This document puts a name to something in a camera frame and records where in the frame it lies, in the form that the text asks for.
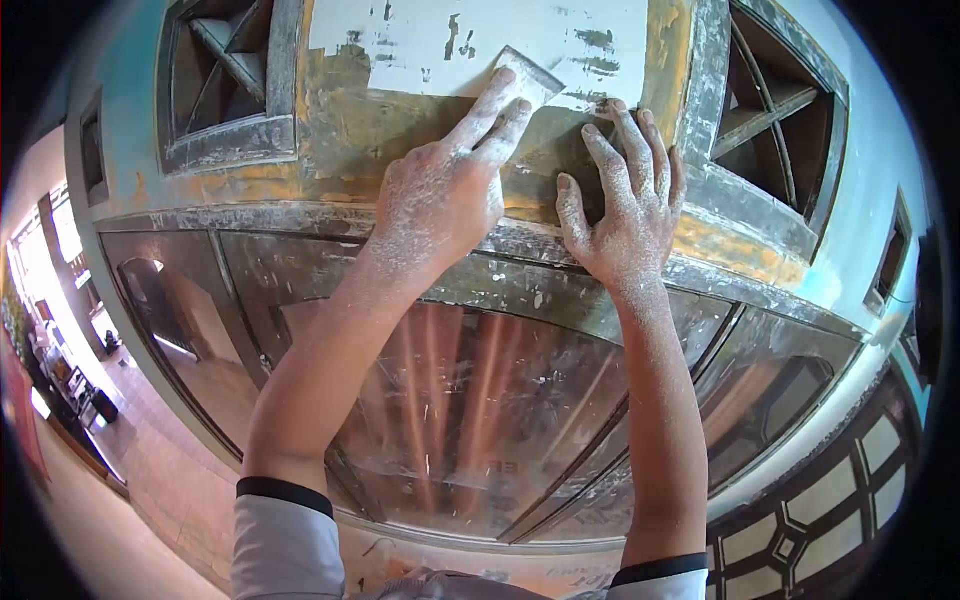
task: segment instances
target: decorative wooden window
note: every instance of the decorative wooden window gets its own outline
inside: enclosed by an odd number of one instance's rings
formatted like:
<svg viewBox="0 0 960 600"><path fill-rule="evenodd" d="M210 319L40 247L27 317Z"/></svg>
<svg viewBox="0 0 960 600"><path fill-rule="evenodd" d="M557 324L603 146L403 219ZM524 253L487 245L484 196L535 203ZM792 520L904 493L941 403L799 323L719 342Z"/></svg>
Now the decorative wooden window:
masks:
<svg viewBox="0 0 960 600"><path fill-rule="evenodd" d="M301 2L180 0L157 73L164 173L292 156Z"/></svg>
<svg viewBox="0 0 960 600"><path fill-rule="evenodd" d="M760 21L736 5L731 16L727 94L711 157L809 223L829 203L839 168L828 160L833 95Z"/></svg>
<svg viewBox="0 0 960 600"><path fill-rule="evenodd" d="M909 245L910 222L906 214L903 190L897 188L897 205L890 232L887 234L887 245L876 269L874 283L863 301L867 308L878 315L882 314L883 306L893 292L894 286L897 285Z"/></svg>
<svg viewBox="0 0 960 600"><path fill-rule="evenodd" d="M80 159L84 167L86 201L90 206L109 199L104 172L104 138L100 125L101 104L101 90L97 90L80 119Z"/></svg>

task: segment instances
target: shirt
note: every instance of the shirt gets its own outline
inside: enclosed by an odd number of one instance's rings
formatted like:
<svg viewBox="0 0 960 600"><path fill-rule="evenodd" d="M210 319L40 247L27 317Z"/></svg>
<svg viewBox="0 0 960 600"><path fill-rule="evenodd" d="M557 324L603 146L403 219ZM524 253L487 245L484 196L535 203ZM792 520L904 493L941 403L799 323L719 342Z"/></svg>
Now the shirt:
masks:
<svg viewBox="0 0 960 600"><path fill-rule="evenodd" d="M347 574L333 505L321 493L270 477L237 482L230 570L235 600L340 600ZM418 569L360 600L542 600L527 589L455 571ZM707 555L691 554L620 569L608 600L702 599Z"/></svg>

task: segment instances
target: light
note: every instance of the light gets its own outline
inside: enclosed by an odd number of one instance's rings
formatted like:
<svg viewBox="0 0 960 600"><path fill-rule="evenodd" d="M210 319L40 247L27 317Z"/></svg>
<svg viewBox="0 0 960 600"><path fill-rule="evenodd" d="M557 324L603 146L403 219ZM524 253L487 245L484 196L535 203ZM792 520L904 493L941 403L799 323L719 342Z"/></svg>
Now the light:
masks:
<svg viewBox="0 0 960 600"><path fill-rule="evenodd" d="M47 406L47 403L43 401L43 396L40 395L40 392L36 388L30 388L30 403L34 405L36 411L40 413L40 416L44 420L50 418L50 407Z"/></svg>
<svg viewBox="0 0 960 600"><path fill-rule="evenodd" d="M173 344L172 342L167 342L166 340L164 340L163 338L161 338L161 337L158 336L158 335L154 335L154 339L157 340L158 342L160 342L161 344L163 344L164 346L168 347L168 348L172 348L172 349L176 350L177 352L179 352L179 353L181 353L181 354L186 354L187 356L189 356L190 358L193 359L193 362L195 362L195 363L200 362L200 359L197 358L196 356L194 356L193 352L191 352L191 351L189 351L189 350L184 350L183 348L177 346L176 344Z"/></svg>

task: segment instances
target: sleeve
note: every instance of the sleeve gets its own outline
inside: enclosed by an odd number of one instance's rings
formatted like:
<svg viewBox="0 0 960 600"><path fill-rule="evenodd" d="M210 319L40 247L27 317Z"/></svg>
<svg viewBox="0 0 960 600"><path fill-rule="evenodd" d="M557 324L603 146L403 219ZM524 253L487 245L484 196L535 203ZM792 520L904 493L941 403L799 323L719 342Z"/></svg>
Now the sleeve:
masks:
<svg viewBox="0 0 960 600"><path fill-rule="evenodd" d="M707 575L707 553L626 566L613 577L607 600L703 600Z"/></svg>
<svg viewBox="0 0 960 600"><path fill-rule="evenodd" d="M344 597L346 574L333 505L321 493L271 477L237 482L234 600Z"/></svg>

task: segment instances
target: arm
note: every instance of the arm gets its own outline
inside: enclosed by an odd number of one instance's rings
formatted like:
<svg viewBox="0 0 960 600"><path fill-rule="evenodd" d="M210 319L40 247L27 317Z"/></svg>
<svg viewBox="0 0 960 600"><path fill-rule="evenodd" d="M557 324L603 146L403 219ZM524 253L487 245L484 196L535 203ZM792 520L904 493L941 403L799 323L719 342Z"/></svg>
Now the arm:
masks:
<svg viewBox="0 0 960 600"><path fill-rule="evenodd" d="M610 291L623 328L636 494L623 566L631 566L705 551L707 446L660 278L680 220L684 164L676 148L666 152L650 111L641 112L638 127L619 100L609 110L626 160L595 127L583 129L606 216L589 227L580 187L566 174L558 178L557 210L567 248Z"/></svg>
<svg viewBox="0 0 960 600"><path fill-rule="evenodd" d="M396 324L503 215L499 168L530 121L530 103L518 103L491 137L473 147L506 107L515 78L509 69L497 71L450 135L387 169L370 240L260 393L244 477L273 477L326 493L326 449Z"/></svg>

